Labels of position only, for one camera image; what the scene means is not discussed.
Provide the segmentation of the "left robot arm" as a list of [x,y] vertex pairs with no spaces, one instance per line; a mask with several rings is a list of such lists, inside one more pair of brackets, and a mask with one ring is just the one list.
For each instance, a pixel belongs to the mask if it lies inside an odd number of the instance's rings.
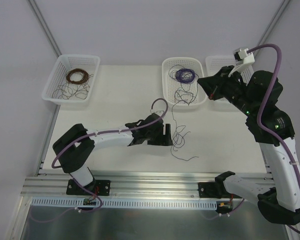
[[152,113],[146,119],[126,123],[114,129],[89,131],[83,124],[72,126],[53,145],[56,155],[53,169],[61,168],[69,174],[77,188],[85,195],[95,189],[95,178],[86,165],[93,151],[110,147],[130,147],[146,142],[151,146],[172,146],[171,125]]

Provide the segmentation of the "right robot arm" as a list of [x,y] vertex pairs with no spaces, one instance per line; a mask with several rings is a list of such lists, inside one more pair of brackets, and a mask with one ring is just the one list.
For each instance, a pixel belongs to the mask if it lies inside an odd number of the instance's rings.
[[276,81],[261,116],[261,123],[283,140],[258,126],[257,116],[273,74],[259,70],[245,83],[233,66],[222,67],[215,75],[197,83],[211,100],[225,98],[246,115],[246,126],[259,143],[265,166],[274,180],[266,188],[240,178],[231,171],[215,178],[217,198],[237,195],[257,205],[262,216],[273,224],[295,226],[300,223],[300,165],[296,154],[295,131],[287,113],[276,103],[283,86]]

